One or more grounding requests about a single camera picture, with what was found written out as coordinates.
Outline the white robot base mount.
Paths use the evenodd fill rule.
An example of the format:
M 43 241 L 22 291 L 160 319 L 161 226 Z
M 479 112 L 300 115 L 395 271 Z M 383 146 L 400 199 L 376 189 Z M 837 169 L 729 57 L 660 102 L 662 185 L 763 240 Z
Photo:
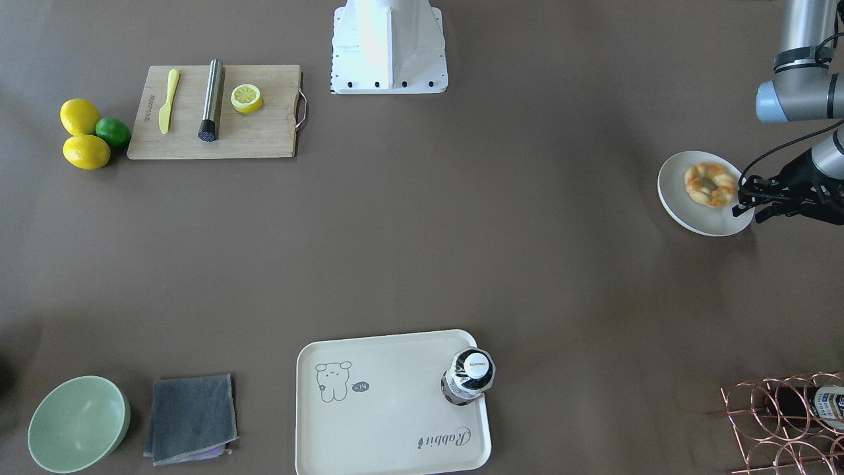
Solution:
M 334 10 L 334 94 L 447 91 L 442 14 L 428 1 L 347 1 Z

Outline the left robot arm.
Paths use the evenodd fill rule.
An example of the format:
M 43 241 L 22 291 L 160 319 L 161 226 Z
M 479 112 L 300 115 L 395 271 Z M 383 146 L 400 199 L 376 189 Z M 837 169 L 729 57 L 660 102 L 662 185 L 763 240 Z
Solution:
M 843 222 L 843 78 L 830 73 L 842 41 L 841 1 L 787 1 L 774 78 L 756 95 L 756 115 L 766 123 L 835 119 L 826 138 L 765 179 L 743 172 L 733 216 L 756 210 L 756 221 L 802 216 Z

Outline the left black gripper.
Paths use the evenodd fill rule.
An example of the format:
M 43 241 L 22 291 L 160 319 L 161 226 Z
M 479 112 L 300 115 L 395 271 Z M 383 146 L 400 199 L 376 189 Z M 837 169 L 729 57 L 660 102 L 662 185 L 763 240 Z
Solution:
M 732 208 L 735 218 L 757 206 L 767 205 L 758 212 L 758 222 L 773 216 L 802 216 L 843 225 L 843 184 L 823 174 L 812 160 L 810 150 L 789 162 L 778 175 L 768 180 L 759 175 L 742 174 L 738 193 L 763 193 L 768 198 L 739 198 Z

